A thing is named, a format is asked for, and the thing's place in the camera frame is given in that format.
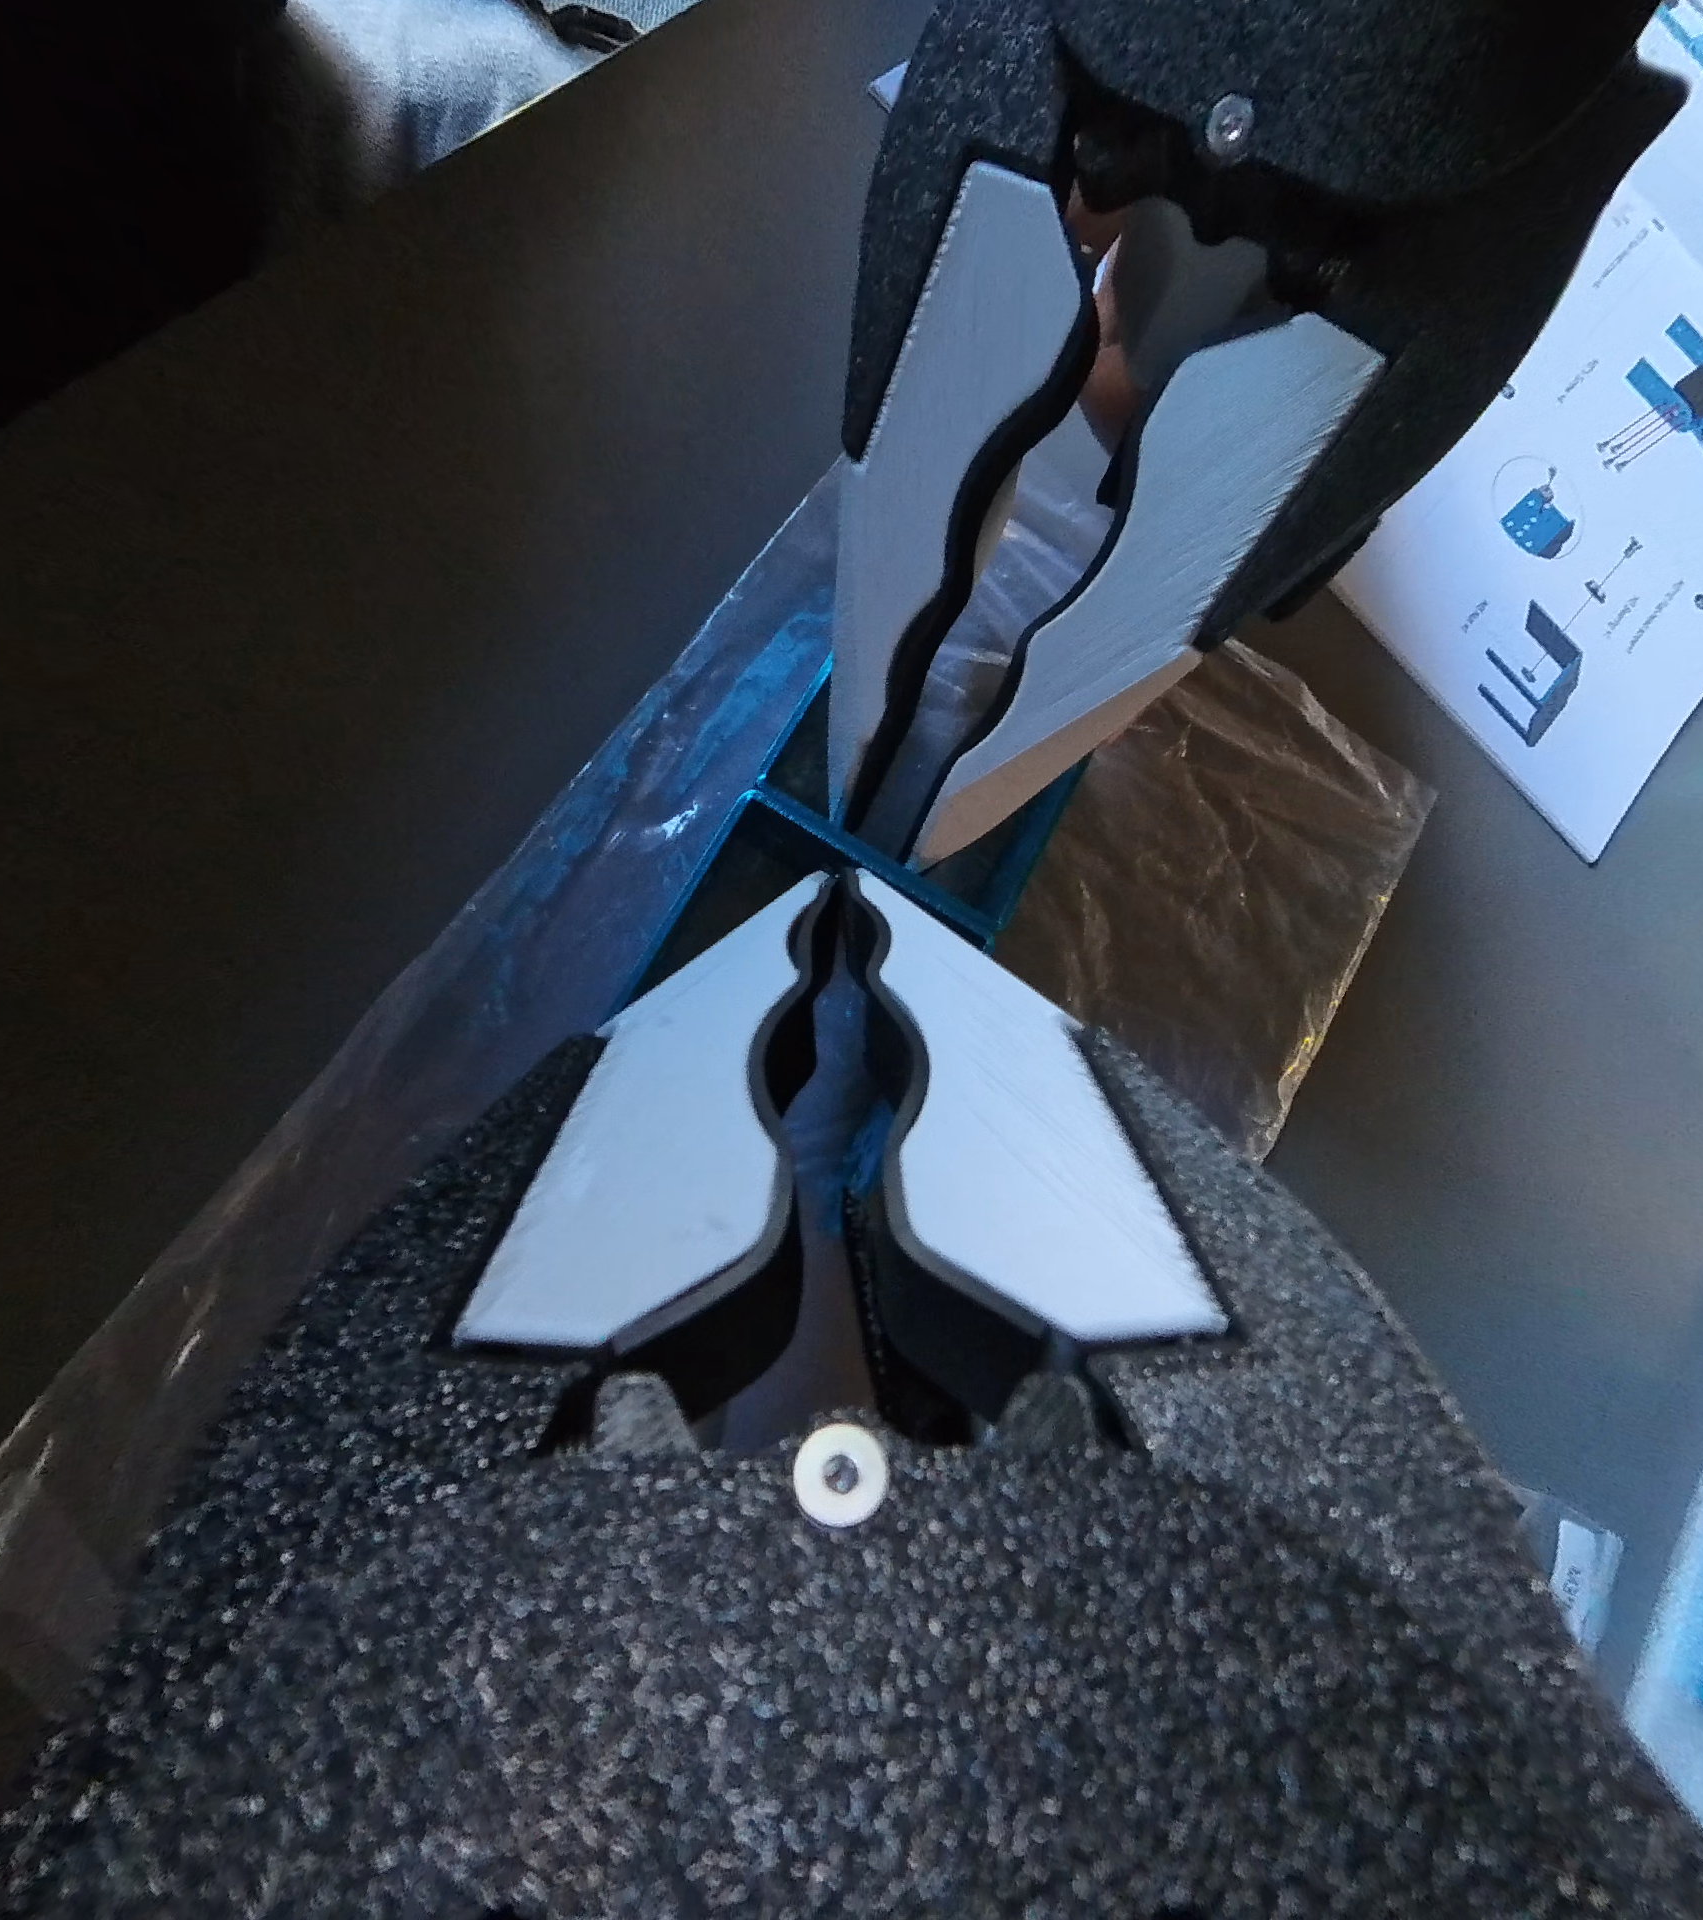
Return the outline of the clear plastic bag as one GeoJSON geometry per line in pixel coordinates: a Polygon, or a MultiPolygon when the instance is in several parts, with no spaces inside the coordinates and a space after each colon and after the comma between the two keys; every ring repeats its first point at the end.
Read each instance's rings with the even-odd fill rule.
{"type": "MultiPolygon", "coordinates": [[[[522,849],[0,1447],[0,1669],[44,1713],[109,1636],[179,1466],[305,1282],[552,1045],[609,1017],[823,675],[825,476],[522,849]]],[[[1232,643],[1100,750],[997,943],[1265,1157],[1432,794],[1232,643]]]]}

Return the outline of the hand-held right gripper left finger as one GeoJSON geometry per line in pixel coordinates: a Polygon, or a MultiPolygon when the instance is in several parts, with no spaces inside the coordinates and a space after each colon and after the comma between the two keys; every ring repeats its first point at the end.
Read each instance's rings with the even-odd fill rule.
{"type": "Polygon", "coordinates": [[[805,875],[601,1027],[456,1348],[634,1355],[767,1271],[790,1227],[785,1115],[818,1064],[834,893],[834,875],[805,875]]]}

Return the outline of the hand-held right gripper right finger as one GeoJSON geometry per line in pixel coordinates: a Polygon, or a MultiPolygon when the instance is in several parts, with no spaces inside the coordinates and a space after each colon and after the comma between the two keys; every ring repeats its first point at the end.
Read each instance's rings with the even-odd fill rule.
{"type": "Polygon", "coordinates": [[[1078,1023],[875,875],[867,994],[903,1035],[882,1186],[903,1252],[1017,1334],[1130,1348],[1226,1334],[1078,1023]]]}

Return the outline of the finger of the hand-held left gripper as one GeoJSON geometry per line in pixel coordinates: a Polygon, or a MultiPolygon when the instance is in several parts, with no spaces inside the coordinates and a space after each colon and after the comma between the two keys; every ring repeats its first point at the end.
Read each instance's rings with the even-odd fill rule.
{"type": "Polygon", "coordinates": [[[974,846],[1196,666],[1229,579],[1381,369],[1354,336],[1298,315],[1174,370],[1100,557],[1021,639],[1002,714],[938,784],[915,867],[974,846]]]}
{"type": "Polygon", "coordinates": [[[977,584],[984,520],[1062,420],[1091,351],[1087,271],[1051,188],[974,162],[838,487],[838,824],[864,824],[875,805],[977,584]]]}

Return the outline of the grey desk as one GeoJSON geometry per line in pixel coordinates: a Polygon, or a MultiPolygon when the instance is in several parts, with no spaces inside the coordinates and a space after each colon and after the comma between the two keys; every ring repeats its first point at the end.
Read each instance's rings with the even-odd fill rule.
{"type": "MultiPolygon", "coordinates": [[[[0,431],[0,1440],[838,451],[867,82],[700,3],[0,431]]],[[[1597,867],[1333,599],[1247,631],[1439,805],[1272,1153],[1494,1460],[1703,1474],[1703,705],[1597,867]]]]}

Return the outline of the pile of small hardware packets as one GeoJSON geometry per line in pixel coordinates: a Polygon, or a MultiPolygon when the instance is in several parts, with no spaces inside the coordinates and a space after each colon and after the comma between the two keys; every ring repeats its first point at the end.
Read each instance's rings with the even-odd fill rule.
{"type": "Polygon", "coordinates": [[[1568,1636],[1597,1658],[1625,1541],[1554,1499],[1528,1510],[1525,1530],[1568,1636]]]}

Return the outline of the white instruction booklet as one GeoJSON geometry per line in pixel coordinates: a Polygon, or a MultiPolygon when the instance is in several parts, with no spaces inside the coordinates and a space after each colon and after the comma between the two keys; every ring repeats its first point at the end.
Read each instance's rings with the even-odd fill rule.
{"type": "MultiPolygon", "coordinates": [[[[1656,3],[1636,56],[1686,86],[1678,115],[1610,195],[1498,398],[1324,579],[1587,861],[1703,701],[1703,3],[1656,3]]],[[[1078,170],[1051,193],[1093,307],[1062,420],[1091,366],[1124,380],[1100,489],[1114,520],[1174,370],[1320,313],[1281,303],[1265,248],[1200,241],[1165,195],[1091,207],[1078,170]]],[[[1015,476],[984,520],[980,577],[1015,476]]],[[[1222,633],[1204,621],[1196,661],[1314,591],[1222,633]]],[[[930,779],[910,858],[940,779],[1002,714],[1021,639],[930,779]]]]}

